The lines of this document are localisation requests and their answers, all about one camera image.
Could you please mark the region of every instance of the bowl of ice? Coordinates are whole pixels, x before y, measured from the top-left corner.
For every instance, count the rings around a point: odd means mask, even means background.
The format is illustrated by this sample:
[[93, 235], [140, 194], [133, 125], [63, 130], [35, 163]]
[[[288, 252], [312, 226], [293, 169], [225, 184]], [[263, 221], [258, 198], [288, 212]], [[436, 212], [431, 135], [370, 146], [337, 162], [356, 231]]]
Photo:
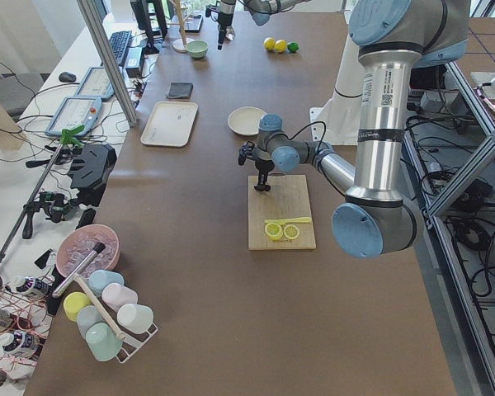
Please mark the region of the bowl of ice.
[[105, 244], [105, 250], [82, 270], [82, 277], [87, 279], [94, 271], [114, 269], [120, 254], [117, 234], [106, 225], [89, 224], [73, 231], [60, 244], [56, 263], [60, 275], [68, 276], [98, 242]]

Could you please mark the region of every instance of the cutting board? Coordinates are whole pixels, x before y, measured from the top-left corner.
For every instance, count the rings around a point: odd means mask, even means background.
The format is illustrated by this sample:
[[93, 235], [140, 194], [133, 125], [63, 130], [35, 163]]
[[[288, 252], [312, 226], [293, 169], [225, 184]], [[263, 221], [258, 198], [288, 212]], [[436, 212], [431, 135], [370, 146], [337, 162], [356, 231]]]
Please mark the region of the cutting board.
[[269, 176], [268, 192], [256, 191], [257, 176], [247, 180], [248, 244], [249, 250], [315, 249], [314, 224], [295, 224], [297, 239], [272, 241], [264, 233], [265, 219], [312, 217], [305, 175]]

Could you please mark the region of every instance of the computer mouse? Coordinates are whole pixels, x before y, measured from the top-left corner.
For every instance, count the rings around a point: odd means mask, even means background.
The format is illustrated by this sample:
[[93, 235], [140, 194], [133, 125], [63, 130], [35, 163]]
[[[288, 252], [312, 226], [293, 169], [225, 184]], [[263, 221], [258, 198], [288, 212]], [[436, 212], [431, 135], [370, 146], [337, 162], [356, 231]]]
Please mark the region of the computer mouse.
[[59, 81], [62, 83], [75, 83], [77, 76], [70, 72], [62, 72], [59, 74]]

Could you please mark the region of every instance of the white tray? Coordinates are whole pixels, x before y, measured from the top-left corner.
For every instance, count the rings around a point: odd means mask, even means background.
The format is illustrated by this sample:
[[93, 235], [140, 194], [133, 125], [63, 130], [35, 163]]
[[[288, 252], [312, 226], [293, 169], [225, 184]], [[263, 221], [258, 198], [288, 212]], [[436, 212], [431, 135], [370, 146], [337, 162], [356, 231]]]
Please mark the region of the white tray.
[[190, 101], [159, 101], [154, 105], [141, 143], [183, 147], [189, 141], [198, 105]]

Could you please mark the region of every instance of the gray cushion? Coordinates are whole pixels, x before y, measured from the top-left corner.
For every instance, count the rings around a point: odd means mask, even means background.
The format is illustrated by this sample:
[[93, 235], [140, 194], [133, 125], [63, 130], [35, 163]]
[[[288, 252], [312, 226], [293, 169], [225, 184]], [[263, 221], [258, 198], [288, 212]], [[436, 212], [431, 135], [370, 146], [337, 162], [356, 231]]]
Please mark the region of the gray cushion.
[[24, 112], [34, 93], [37, 93], [44, 83], [40, 74], [36, 73], [17, 74], [17, 77], [31, 91], [19, 84], [14, 76], [0, 79], [0, 104], [11, 117]]

